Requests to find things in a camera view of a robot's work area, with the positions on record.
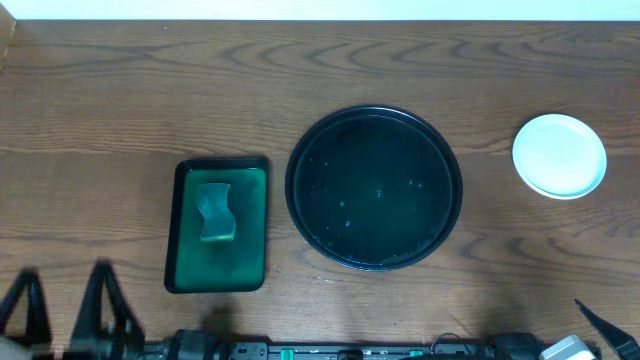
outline white small plate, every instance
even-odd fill
[[[513,142],[518,175],[538,193],[569,200],[595,189],[607,170],[607,154],[596,133],[567,115],[529,121]]]

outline green tray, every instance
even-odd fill
[[[254,291],[265,272],[267,179],[265,159],[187,160],[176,168],[164,284],[174,294]],[[195,188],[227,183],[236,219],[232,241],[204,242]]]

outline green connector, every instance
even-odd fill
[[[280,360],[293,360],[293,349],[280,350]]]

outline white wall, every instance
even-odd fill
[[[0,0],[26,19],[640,20],[640,0]]]

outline white object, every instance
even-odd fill
[[[0,0],[16,20],[640,20],[638,0]]]
[[[588,194],[607,170],[607,154],[598,135],[567,115],[548,114],[529,121],[516,136],[512,152],[522,180],[554,199]]]
[[[595,360],[587,345],[571,335],[540,354],[540,360]]]

